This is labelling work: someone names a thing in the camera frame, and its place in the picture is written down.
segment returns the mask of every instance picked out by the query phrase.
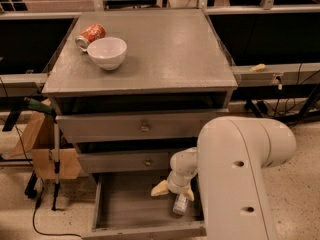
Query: countertop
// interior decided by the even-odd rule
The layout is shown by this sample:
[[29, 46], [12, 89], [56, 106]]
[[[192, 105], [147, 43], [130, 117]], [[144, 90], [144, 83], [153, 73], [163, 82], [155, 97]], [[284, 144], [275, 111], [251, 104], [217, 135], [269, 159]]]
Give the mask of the countertop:
[[[75, 44], [92, 24], [128, 45], [123, 64], [106, 71]], [[49, 97], [232, 91], [231, 68], [200, 9], [84, 12], [45, 86]]]

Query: white bowl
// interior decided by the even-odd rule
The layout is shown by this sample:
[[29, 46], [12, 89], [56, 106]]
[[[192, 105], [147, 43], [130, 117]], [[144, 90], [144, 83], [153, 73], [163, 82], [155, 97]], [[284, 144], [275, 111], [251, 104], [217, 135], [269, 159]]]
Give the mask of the white bowl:
[[105, 37], [89, 44], [87, 52], [98, 66], [106, 70], [113, 70], [124, 61], [127, 54], [127, 44], [120, 38]]

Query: soda can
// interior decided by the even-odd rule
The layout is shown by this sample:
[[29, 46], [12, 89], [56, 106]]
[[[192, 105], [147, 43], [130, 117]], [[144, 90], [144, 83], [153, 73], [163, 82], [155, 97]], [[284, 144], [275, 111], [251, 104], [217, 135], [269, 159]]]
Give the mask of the soda can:
[[75, 38], [75, 42], [82, 51], [86, 52], [89, 44], [97, 39], [104, 38], [105, 36], [105, 29], [100, 24], [93, 24], [78, 35]]

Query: power cord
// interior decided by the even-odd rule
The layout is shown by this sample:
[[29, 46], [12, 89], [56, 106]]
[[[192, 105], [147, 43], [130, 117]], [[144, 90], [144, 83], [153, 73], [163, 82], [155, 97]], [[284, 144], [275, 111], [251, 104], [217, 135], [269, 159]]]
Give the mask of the power cord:
[[41, 192], [40, 192], [40, 195], [39, 197], [37, 198], [37, 201], [36, 201], [36, 205], [35, 205], [35, 208], [34, 208], [34, 211], [33, 211], [33, 216], [32, 216], [32, 226], [33, 226], [33, 229], [34, 231], [36, 231], [39, 235], [43, 235], [43, 236], [75, 236], [75, 237], [79, 237], [81, 238], [80, 235], [78, 234], [73, 234], [73, 233], [65, 233], [65, 234], [53, 234], [53, 233], [44, 233], [44, 232], [41, 232], [37, 229], [36, 227], [36, 223], [35, 223], [35, 217], [36, 217], [36, 213], [37, 213], [37, 210], [40, 208], [40, 205], [41, 205], [41, 202], [42, 202], [42, 195], [43, 195], [43, 192], [44, 192], [44, 182], [43, 182], [43, 179], [41, 179], [41, 185], [42, 185], [42, 188], [41, 188]]

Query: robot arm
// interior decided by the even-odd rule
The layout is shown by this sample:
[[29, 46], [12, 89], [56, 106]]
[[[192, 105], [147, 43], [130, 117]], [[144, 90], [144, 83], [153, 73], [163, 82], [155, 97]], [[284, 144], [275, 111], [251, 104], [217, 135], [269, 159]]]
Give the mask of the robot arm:
[[[197, 149], [188, 149], [173, 156], [174, 162], [170, 163], [174, 165], [173, 172], [167, 181], [160, 184], [162, 190], [185, 194], [191, 176], [198, 172], [209, 240], [275, 240], [277, 232], [261, 168], [287, 162], [295, 149], [293, 133], [281, 122], [220, 117], [202, 128]], [[181, 170], [177, 164], [184, 159], [192, 162], [184, 162], [187, 167]], [[195, 168], [193, 173], [185, 173], [192, 168]], [[151, 194], [165, 193], [157, 191], [158, 186]]]

